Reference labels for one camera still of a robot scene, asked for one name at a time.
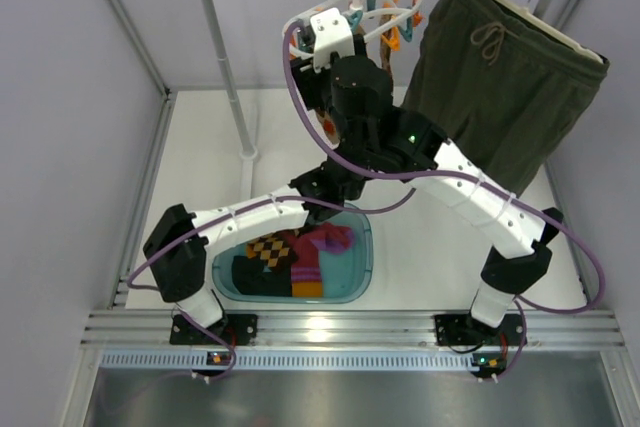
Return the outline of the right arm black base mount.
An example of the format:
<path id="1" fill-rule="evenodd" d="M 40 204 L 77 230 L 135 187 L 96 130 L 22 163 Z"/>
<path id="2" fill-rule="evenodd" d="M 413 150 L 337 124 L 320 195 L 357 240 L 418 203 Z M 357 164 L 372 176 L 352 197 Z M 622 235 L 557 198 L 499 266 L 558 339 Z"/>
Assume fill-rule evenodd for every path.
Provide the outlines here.
<path id="1" fill-rule="evenodd" d="M 520 314 L 507 314 L 498 327 L 476 321 L 470 314 L 434 316 L 436 342 L 441 347 L 518 346 L 524 332 Z"/>

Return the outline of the maroon orange striped sock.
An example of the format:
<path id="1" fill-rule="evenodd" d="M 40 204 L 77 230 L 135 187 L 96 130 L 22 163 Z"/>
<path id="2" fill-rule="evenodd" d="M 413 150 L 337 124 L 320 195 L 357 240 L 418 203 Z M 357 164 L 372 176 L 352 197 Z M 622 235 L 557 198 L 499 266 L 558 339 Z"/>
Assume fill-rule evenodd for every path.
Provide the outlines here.
<path id="1" fill-rule="evenodd" d="M 322 298 L 324 288 L 317 247 L 311 241 L 300 240 L 294 251 L 297 260 L 291 266 L 292 296 Z"/>

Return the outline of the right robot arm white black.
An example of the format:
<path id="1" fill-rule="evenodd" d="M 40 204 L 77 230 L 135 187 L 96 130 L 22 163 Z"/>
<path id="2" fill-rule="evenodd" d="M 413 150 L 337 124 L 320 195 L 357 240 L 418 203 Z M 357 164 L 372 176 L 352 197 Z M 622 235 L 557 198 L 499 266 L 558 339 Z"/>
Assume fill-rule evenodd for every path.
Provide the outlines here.
<path id="1" fill-rule="evenodd" d="M 367 56 L 332 55 L 321 70 L 309 59 L 285 57 L 283 65 L 300 117 L 313 110 L 336 124 L 337 147 L 291 182 L 306 197 L 311 218 L 330 218 L 371 179 L 428 193 L 491 243 L 466 319 L 446 337 L 460 345 L 497 335 L 515 298 L 547 273 L 561 212 L 535 215 L 517 206 L 516 196 L 485 176 L 441 128 L 394 106 L 390 77 Z"/>

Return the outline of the brown orange argyle sock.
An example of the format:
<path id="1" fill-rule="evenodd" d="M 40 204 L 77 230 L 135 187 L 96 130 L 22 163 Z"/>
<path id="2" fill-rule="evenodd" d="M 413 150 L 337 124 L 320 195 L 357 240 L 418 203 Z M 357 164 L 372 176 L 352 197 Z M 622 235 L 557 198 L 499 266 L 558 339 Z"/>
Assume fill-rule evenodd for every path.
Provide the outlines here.
<path id="1" fill-rule="evenodd" d="M 337 132 L 336 124 L 329 113 L 325 110 L 316 110 L 315 115 L 328 142 L 333 146 L 338 145 L 340 143 L 340 136 Z"/>

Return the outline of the white clip sock hanger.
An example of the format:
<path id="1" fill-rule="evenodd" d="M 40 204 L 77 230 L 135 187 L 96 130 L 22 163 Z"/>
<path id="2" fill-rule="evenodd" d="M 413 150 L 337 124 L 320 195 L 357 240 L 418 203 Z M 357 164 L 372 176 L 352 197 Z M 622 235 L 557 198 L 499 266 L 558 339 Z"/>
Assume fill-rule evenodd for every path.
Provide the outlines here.
<path id="1" fill-rule="evenodd" d="M 282 29 L 282 36 L 292 23 L 308 23 L 313 15 L 337 8 L 353 32 L 369 20 L 377 26 L 364 35 L 369 42 L 379 40 L 389 52 L 398 52 L 401 41 L 410 43 L 414 29 L 424 20 L 420 13 L 423 0 L 326 0 L 291 18 Z"/>

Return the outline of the brown yellow argyle sock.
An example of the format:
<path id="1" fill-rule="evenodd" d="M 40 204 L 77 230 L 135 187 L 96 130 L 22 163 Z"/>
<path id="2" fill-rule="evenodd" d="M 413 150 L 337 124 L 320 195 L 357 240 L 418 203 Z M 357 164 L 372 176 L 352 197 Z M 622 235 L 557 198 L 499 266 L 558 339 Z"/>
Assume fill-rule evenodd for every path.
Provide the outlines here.
<path id="1" fill-rule="evenodd" d="M 259 260 L 269 272 L 280 274 L 298 260 L 294 249 L 298 233 L 283 230 L 258 237 L 246 244 L 245 254 L 249 259 Z"/>

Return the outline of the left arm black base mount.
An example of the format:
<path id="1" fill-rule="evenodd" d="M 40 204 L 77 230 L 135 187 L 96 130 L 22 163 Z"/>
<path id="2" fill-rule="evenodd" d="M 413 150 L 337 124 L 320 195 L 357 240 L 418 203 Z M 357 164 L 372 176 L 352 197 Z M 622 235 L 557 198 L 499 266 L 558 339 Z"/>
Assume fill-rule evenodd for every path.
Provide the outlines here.
<path id="1" fill-rule="evenodd" d="M 220 337 L 232 347 L 250 345 L 258 332 L 258 316 L 254 314 L 229 314 L 208 331 Z M 216 345 L 210 335 L 204 334 L 182 314 L 172 318 L 170 345 L 200 346 Z"/>

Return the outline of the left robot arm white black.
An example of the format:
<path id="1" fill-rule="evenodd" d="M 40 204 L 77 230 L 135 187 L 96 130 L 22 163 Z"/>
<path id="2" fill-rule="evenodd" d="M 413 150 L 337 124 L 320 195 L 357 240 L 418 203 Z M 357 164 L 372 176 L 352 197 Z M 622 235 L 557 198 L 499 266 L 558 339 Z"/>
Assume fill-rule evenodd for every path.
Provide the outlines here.
<path id="1" fill-rule="evenodd" d="M 165 210 L 143 246 L 152 290 L 204 328 L 221 332 L 227 319 L 208 286 L 210 262 L 243 247 L 231 262 L 244 295 L 322 298 L 320 255 L 342 255 L 355 232 L 332 222 L 347 200 L 360 197 L 365 177 L 326 160 L 268 195 L 214 210 Z"/>

